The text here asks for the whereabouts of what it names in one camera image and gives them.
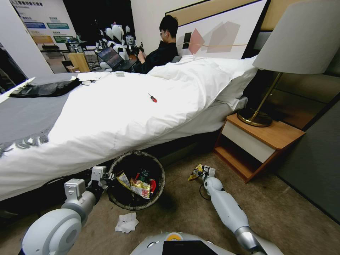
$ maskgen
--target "black jacket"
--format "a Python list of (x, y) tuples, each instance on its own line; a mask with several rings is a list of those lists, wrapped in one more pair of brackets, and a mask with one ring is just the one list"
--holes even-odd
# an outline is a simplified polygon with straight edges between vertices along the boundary
[(172, 59), (178, 56), (176, 43), (165, 43), (160, 41), (158, 49), (151, 52), (146, 58), (145, 63), (141, 64), (137, 62), (133, 66), (133, 71), (135, 73), (147, 74), (155, 66), (163, 66), (166, 63), (172, 61)]

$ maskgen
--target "small card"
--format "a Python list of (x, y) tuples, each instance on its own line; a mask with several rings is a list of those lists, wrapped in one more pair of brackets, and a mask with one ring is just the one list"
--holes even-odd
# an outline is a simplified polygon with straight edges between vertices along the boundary
[(117, 77), (125, 77), (125, 74), (124, 74), (124, 72), (122, 72), (122, 73), (116, 73), (116, 76), (117, 76)]

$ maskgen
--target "nightstand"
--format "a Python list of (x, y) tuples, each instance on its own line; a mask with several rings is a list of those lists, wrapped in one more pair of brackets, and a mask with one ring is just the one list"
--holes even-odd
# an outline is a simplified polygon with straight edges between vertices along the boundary
[(250, 126), (233, 114), (226, 118), (214, 152), (247, 183), (304, 134), (280, 121), (265, 128)]

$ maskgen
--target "white wall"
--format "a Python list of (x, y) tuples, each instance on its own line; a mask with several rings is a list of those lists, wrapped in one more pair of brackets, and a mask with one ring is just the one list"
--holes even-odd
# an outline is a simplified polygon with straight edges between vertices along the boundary
[(0, 42), (27, 78), (53, 73), (8, 0), (0, 0)]
[(138, 46), (143, 42), (146, 54), (157, 49), (159, 24), (164, 14), (196, 2), (200, 0), (131, 0)]

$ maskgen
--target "lamp base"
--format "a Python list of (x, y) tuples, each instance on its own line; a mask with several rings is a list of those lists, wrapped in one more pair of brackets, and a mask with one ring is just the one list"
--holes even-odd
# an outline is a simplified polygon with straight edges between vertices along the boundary
[(256, 117), (252, 120), (252, 116), (254, 115), (255, 110), (250, 108), (244, 108), (237, 112), (237, 117), (243, 121), (244, 123), (247, 123), (251, 126), (257, 126), (257, 127), (267, 127), (270, 126), (272, 123), (272, 118), (269, 117), (268, 114), (264, 112), (258, 112)]

